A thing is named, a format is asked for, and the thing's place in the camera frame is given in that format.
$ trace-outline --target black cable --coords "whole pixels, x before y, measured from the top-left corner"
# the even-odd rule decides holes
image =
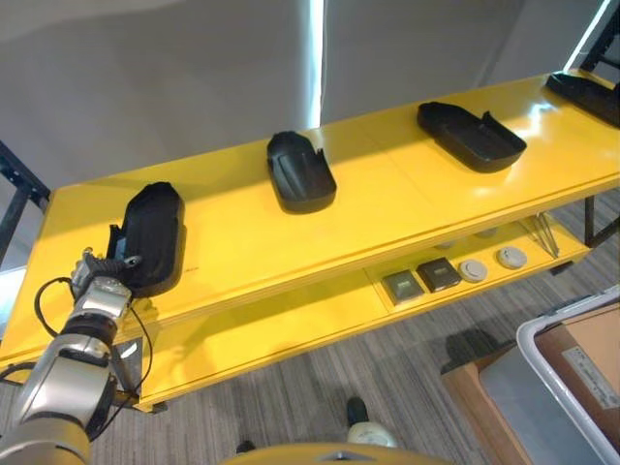
[[[9,366],[6,370],[0,372],[0,381],[3,381],[7,376],[21,370],[32,370],[35,367],[34,361],[23,361],[22,363],[16,363]]]
[[[73,295],[73,290],[71,289],[71,279],[64,276],[60,276],[58,278],[47,281],[37,291],[37,294],[35,295],[35,314],[37,315],[37,318],[39,319],[43,327],[46,329],[47,334],[49,334],[51,337],[56,337],[58,333],[50,325],[47,324],[46,317],[43,316],[43,312],[41,311],[41,296],[43,295],[44,290],[54,283],[67,283],[69,285],[69,290]]]
[[[146,372],[144,373],[144,376],[142,376],[142,378],[139,380],[138,385],[131,390],[131,394],[133,394],[134,396],[138,396],[138,389],[140,389],[140,386],[142,386],[142,383],[144,383],[144,380],[146,379],[148,374],[151,372],[151,366],[153,366],[153,343],[151,342],[151,338],[148,335],[146,328],[144,327],[144,323],[142,322],[142,320],[136,313],[136,310],[134,310],[134,307],[130,306],[129,309],[134,314],[134,317],[136,317],[136,320],[138,320],[139,326],[142,328],[144,337],[146,337],[146,341],[148,342],[148,367],[146,368]],[[92,438],[90,438],[91,443],[95,441],[97,438],[99,438],[99,436],[101,436],[104,433],[104,431],[106,431],[106,429],[108,429],[108,426],[114,421],[116,416],[120,413],[121,410],[123,410],[123,408],[125,408],[125,406],[129,403],[130,400],[131,400],[131,396],[127,396],[127,398],[123,401],[123,403],[118,406],[118,408],[109,418],[109,420],[106,421],[106,424],[104,424],[99,431],[93,434]]]

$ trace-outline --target gray carpet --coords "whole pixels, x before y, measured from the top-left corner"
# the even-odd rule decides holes
[[[620,190],[597,199],[597,228],[620,210]],[[583,234],[583,202],[554,211]],[[551,307],[616,284],[618,234],[558,276],[548,272],[296,356],[169,403],[158,415],[123,412],[93,448],[95,464],[216,464],[241,439],[258,447],[343,441],[344,406],[362,396],[403,448],[455,463],[489,463],[440,374],[492,352]],[[6,430],[16,389],[0,387]]]

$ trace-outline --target light strip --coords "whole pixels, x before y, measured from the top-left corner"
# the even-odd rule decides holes
[[[592,31],[594,30],[594,28],[597,27],[597,24],[601,20],[601,17],[605,13],[605,10],[607,9],[607,7],[609,6],[610,3],[611,3],[611,0],[603,0],[603,3],[601,4],[599,9],[597,10],[597,13],[592,18],[592,21],[590,22],[590,25],[585,30],[585,33],[583,34],[583,36],[581,36],[581,39],[579,40],[579,43],[577,44],[577,46],[574,48],[573,53],[571,54],[571,58],[569,58],[569,61],[567,61],[566,65],[564,65],[564,68],[562,69],[562,71],[564,73],[566,71],[568,71],[571,68],[571,66],[573,65],[574,61],[576,60],[577,56],[579,55],[579,52],[581,51],[581,49],[583,48],[583,45],[585,44],[585,41],[588,40],[588,38],[590,37],[590,34],[592,34]]]
[[[312,91],[308,128],[321,126],[321,100],[323,93],[323,30],[325,0],[310,2],[310,73],[312,73]]]

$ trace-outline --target label on box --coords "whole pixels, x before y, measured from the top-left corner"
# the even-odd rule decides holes
[[[580,347],[573,347],[562,353],[590,393],[604,410],[620,407],[620,396],[599,371],[594,362]]]

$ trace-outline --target cardboard box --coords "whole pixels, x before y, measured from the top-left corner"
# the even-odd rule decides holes
[[[620,451],[620,305],[588,312],[535,342],[584,410]]]

